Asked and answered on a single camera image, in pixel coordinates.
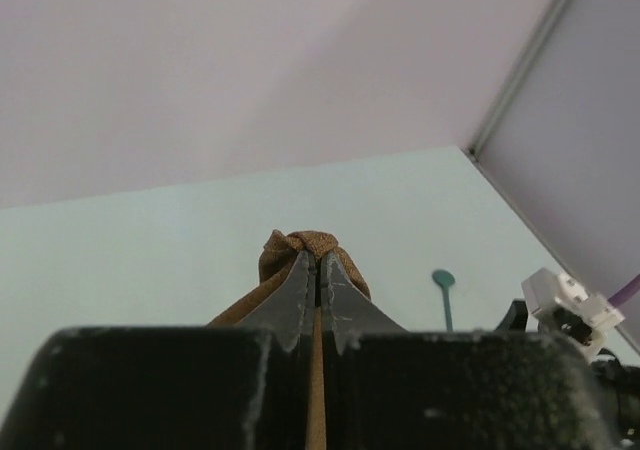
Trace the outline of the teal plastic spoon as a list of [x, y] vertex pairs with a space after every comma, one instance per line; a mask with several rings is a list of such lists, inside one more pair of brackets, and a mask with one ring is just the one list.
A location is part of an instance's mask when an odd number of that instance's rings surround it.
[[445, 269], [436, 269], [432, 272], [432, 280], [440, 288], [446, 330], [453, 331], [453, 314], [451, 308], [450, 290], [455, 285], [456, 280], [453, 274]]

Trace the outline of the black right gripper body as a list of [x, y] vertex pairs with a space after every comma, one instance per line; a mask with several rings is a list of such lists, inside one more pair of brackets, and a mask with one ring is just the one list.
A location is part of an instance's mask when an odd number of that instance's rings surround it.
[[[578, 336], [577, 343], [594, 343], [595, 331], [566, 309], [556, 311], [552, 326], [567, 337]], [[521, 331], [527, 327], [529, 312], [523, 299], [514, 299], [496, 331]], [[603, 391], [608, 408], [615, 414], [617, 428], [627, 449], [639, 448], [639, 367], [625, 366], [609, 349], [602, 348], [590, 367]]]

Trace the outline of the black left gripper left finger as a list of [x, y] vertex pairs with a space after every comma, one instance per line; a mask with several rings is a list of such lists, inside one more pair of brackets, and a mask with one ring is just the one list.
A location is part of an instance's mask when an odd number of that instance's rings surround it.
[[270, 331], [284, 352], [294, 353], [306, 328], [307, 309], [315, 302], [315, 257], [301, 251], [284, 282], [236, 327]]

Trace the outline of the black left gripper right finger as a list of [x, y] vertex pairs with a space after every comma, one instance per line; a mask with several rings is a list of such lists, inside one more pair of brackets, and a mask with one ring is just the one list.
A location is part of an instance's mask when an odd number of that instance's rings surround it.
[[335, 252], [322, 258], [319, 277], [323, 336], [337, 355], [362, 336], [407, 332], [356, 287]]

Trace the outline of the brown cloth napkin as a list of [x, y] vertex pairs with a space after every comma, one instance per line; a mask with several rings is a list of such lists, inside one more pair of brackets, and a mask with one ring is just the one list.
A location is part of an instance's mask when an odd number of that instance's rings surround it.
[[339, 264], [347, 287], [371, 301], [369, 287], [337, 239], [319, 231], [285, 235], [275, 230], [259, 257], [259, 285], [216, 316], [210, 326], [249, 324], [258, 316], [265, 325], [282, 327], [287, 317], [296, 324], [298, 356], [305, 374], [305, 447], [327, 449], [325, 356], [323, 344], [321, 273], [328, 258]]

